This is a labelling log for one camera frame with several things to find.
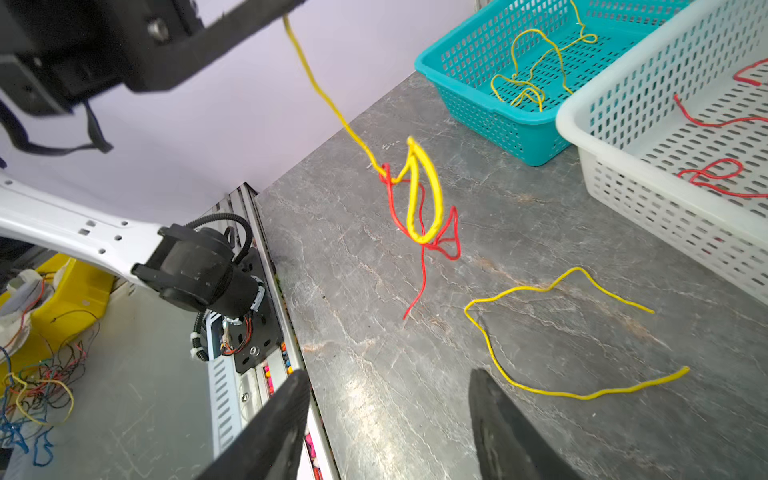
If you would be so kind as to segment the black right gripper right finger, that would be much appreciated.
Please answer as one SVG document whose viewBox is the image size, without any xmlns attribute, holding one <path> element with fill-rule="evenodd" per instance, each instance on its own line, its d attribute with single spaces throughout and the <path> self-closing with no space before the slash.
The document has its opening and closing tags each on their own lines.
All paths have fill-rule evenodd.
<svg viewBox="0 0 768 480">
<path fill-rule="evenodd" d="M 484 479 L 578 479 L 570 466 L 482 369 L 470 375 L 468 401 Z"/>
</svg>

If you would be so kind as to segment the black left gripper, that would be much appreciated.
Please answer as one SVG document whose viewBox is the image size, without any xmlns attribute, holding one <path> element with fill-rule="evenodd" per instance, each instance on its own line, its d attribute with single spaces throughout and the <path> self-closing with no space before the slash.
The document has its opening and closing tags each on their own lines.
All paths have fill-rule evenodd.
<svg viewBox="0 0 768 480">
<path fill-rule="evenodd" d="M 204 28 L 194 1 L 3 1 L 1 90 L 32 116 L 123 83 L 171 90 L 301 5 L 244 1 Z"/>
</svg>

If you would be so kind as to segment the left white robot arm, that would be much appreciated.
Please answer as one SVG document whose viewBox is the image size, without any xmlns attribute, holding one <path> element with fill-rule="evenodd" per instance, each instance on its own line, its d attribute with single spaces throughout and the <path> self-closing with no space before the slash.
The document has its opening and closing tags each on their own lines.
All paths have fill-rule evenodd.
<svg viewBox="0 0 768 480">
<path fill-rule="evenodd" d="M 292 1 L 243 1 L 211 24 L 190 1 L 5 1 L 1 5 L 1 124 L 27 154 L 61 157 L 30 140 L 17 112 L 69 114 L 125 85 L 173 89 L 287 16 Z M 188 311 L 251 316 L 266 295 L 205 219 L 162 226 L 129 220 L 1 179 L 1 233 L 88 261 Z"/>
</svg>

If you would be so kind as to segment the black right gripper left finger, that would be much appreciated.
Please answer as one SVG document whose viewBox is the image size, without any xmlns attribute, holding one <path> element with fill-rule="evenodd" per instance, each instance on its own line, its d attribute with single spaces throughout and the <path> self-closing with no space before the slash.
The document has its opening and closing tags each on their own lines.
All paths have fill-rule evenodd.
<svg viewBox="0 0 768 480">
<path fill-rule="evenodd" d="M 295 479 L 304 444 L 310 381 L 304 370 L 287 377 L 273 397 L 201 479 Z"/>
</svg>

